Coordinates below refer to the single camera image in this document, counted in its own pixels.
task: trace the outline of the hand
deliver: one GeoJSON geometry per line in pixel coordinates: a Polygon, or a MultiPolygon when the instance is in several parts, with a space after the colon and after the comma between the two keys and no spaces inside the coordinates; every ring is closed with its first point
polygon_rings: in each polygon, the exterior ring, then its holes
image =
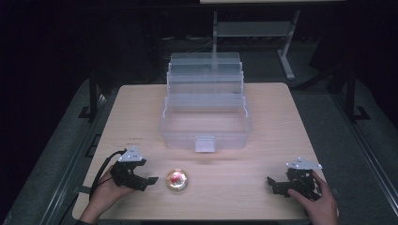
{"type": "Polygon", "coordinates": [[[313,225],[337,225],[337,202],[334,201],[328,184],[316,172],[313,172],[313,176],[322,188],[322,196],[317,201],[308,200],[294,189],[289,189],[287,192],[304,207],[313,225]]]}
{"type": "Polygon", "coordinates": [[[134,191],[129,187],[117,186],[112,179],[111,169],[112,166],[99,180],[99,185],[83,211],[80,221],[95,224],[100,215],[111,208],[120,198],[134,191]]]}

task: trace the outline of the floor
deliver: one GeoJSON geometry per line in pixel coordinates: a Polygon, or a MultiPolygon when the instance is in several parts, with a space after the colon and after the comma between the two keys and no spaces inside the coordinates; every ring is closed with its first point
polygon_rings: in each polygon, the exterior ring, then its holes
{"type": "MultiPolygon", "coordinates": [[[[198,41],[164,40],[162,62],[173,52],[209,51],[198,41]]],[[[294,87],[318,74],[309,67],[317,42],[292,44],[288,54],[296,79],[283,74],[276,50],[283,40],[227,42],[221,51],[239,52],[245,83],[286,83],[294,87]]],[[[164,83],[164,73],[152,83],[164,83]]],[[[372,94],[357,81],[356,105],[362,106],[370,120],[351,123],[344,114],[344,93],[330,94],[326,78],[305,90],[292,90],[302,122],[314,151],[324,167],[332,193],[339,204],[340,224],[398,224],[398,130],[375,104],[372,94]]],[[[74,198],[85,178],[105,127],[118,86],[99,98],[99,114],[91,123],[78,118],[88,102],[88,81],[75,94],[57,130],[48,142],[6,224],[73,224],[74,198]]],[[[279,221],[283,225],[308,221],[279,221]]],[[[139,221],[100,220],[99,224],[140,224],[139,221]]]]}

